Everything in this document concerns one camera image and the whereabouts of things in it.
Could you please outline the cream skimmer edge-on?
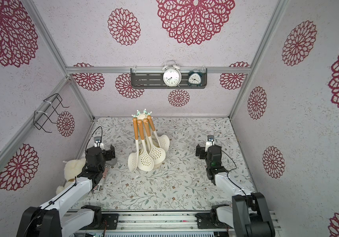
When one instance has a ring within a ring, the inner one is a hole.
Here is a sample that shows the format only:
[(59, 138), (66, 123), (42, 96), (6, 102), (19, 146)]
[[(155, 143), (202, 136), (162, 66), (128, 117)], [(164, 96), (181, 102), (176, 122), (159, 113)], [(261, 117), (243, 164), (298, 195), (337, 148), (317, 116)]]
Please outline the cream skimmer edge-on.
[(148, 119), (145, 118), (143, 120), (143, 123), (144, 123), (144, 127), (146, 130), (147, 136), (148, 136), (149, 144), (151, 146), (149, 155), (154, 161), (154, 168), (158, 168), (161, 165), (161, 163), (165, 160), (166, 152), (164, 149), (154, 145), (152, 137), (151, 137), (151, 131), (150, 131)]

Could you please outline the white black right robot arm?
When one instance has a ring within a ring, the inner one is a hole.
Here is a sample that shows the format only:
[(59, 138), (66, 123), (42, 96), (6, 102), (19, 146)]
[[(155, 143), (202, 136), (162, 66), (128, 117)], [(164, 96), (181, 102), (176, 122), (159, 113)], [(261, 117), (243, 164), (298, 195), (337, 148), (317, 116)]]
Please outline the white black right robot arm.
[(274, 237), (276, 231), (265, 196), (249, 191), (230, 177), (230, 171), (221, 163), (222, 147), (197, 145), (196, 157), (206, 161), (208, 179), (232, 198), (231, 204), (212, 206), (209, 215), (198, 213), (199, 228), (231, 227), (237, 237)]

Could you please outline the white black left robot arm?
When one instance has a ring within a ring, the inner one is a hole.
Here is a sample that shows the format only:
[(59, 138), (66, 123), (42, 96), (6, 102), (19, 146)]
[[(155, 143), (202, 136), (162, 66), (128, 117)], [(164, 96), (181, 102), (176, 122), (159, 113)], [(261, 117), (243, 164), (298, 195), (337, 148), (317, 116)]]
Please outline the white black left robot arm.
[(22, 214), (18, 237), (69, 237), (80, 229), (102, 227), (104, 220), (99, 206), (86, 205), (71, 215), (70, 208), (93, 190), (101, 181), (107, 161), (115, 160), (115, 148), (90, 147), (86, 163), (75, 181), (61, 193), (39, 207), (29, 207)]

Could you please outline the cream utensil rack stand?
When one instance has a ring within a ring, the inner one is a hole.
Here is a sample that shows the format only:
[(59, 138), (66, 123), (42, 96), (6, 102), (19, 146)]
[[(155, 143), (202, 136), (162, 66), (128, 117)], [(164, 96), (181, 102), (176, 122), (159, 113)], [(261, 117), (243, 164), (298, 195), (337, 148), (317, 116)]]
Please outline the cream utensil rack stand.
[(137, 112), (133, 114), (132, 117), (137, 118), (138, 120), (143, 120), (146, 119), (151, 114), (152, 112), (148, 112), (146, 109), (144, 109), (142, 112), (140, 110), (137, 110)]

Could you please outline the grey oblong case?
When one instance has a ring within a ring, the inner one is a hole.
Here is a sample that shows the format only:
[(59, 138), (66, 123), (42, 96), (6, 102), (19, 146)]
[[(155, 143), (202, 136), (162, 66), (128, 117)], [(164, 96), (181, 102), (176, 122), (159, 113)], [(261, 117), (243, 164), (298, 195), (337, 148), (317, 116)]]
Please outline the grey oblong case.
[(111, 159), (110, 161), (106, 161), (106, 162), (105, 162), (105, 164), (106, 164), (107, 166), (114, 166), (114, 165), (116, 165), (116, 163), (117, 163), (117, 159), (116, 159), (116, 158), (113, 158), (113, 159)]

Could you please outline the flag pattern packet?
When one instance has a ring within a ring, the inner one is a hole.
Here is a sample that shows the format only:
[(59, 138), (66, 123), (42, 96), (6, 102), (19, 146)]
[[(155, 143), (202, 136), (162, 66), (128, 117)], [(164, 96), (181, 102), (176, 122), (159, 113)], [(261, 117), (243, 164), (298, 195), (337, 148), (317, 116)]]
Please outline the flag pattern packet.
[(109, 168), (106, 167), (103, 174), (102, 174), (102, 178), (101, 178), (100, 182), (92, 189), (92, 193), (98, 193), (98, 192), (103, 190), (103, 185), (106, 182), (106, 177), (108, 175), (108, 171), (109, 171)]

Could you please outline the white teddy bear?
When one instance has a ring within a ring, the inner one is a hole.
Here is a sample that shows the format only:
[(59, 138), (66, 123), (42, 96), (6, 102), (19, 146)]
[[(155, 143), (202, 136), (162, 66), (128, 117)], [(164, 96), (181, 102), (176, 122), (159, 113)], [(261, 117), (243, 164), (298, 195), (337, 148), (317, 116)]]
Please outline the white teddy bear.
[(66, 184), (64, 186), (57, 187), (56, 189), (57, 195), (64, 191), (75, 181), (75, 178), (82, 172), (82, 169), (86, 164), (86, 159), (81, 158), (79, 160), (64, 161), (64, 163), (65, 163), (64, 175)]

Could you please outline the dark green alarm clock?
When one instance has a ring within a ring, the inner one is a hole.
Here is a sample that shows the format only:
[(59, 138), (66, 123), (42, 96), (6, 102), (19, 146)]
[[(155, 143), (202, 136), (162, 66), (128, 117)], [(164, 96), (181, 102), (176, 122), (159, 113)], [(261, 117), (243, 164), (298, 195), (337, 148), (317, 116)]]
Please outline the dark green alarm clock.
[(188, 73), (189, 87), (200, 87), (202, 82), (202, 73), (199, 70), (193, 70)]

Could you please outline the white alarm clock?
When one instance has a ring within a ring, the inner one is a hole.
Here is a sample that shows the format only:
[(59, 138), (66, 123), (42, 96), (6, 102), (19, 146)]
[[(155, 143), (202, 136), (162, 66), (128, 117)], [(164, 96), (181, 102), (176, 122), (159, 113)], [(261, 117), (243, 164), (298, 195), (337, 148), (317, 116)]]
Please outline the white alarm clock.
[(175, 60), (168, 60), (165, 62), (163, 71), (163, 82), (168, 87), (177, 87), (182, 80), (182, 74), (180, 72), (181, 67)]

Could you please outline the metal base rail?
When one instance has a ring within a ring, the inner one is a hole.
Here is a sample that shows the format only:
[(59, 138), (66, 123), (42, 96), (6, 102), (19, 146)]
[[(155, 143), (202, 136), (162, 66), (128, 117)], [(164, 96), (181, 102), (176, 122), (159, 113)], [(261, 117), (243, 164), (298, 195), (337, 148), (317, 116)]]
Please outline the metal base rail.
[(82, 227), (75, 236), (281, 236), (282, 228), (272, 211), (264, 217), (254, 211), (233, 216), (229, 206), (214, 206), (208, 211), (104, 211), (99, 226)]

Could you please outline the grey wall shelf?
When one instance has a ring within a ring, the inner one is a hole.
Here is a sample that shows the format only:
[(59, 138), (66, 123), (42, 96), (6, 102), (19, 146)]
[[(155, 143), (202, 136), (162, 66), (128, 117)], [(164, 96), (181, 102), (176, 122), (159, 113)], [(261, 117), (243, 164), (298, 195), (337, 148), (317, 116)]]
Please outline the grey wall shelf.
[[(202, 73), (202, 85), (200, 87), (189, 87), (188, 86), (188, 73), (193, 70), (199, 70)], [(177, 87), (168, 87), (163, 82), (163, 71), (159, 73), (154, 72), (144, 72), (137, 69), (131, 69), (131, 86), (134, 89), (204, 89), (207, 86), (207, 72), (206, 68), (204, 69), (193, 69), (186, 70), (185, 73), (181, 72), (182, 80), (180, 85)]]

